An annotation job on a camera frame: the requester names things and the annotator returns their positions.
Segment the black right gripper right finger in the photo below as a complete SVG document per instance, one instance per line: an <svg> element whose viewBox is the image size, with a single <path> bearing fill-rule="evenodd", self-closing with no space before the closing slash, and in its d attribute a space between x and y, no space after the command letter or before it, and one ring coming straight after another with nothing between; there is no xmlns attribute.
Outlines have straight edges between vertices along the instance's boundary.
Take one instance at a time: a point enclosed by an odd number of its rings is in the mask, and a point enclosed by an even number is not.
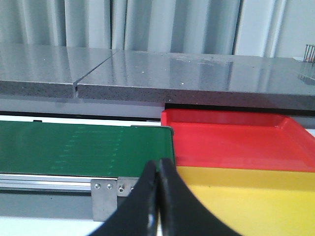
<svg viewBox="0 0 315 236"><path fill-rule="evenodd" d="M164 236L238 236L193 195L170 159L159 161L158 197Z"/></svg>

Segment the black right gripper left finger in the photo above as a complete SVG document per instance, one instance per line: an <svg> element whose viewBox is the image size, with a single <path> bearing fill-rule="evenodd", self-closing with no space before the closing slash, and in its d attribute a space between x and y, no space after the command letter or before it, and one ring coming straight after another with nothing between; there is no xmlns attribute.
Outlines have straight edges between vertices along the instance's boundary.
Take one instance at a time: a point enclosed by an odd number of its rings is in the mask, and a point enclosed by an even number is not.
<svg viewBox="0 0 315 236"><path fill-rule="evenodd" d="M146 163L128 197L92 236L155 236L158 229L156 164Z"/></svg>

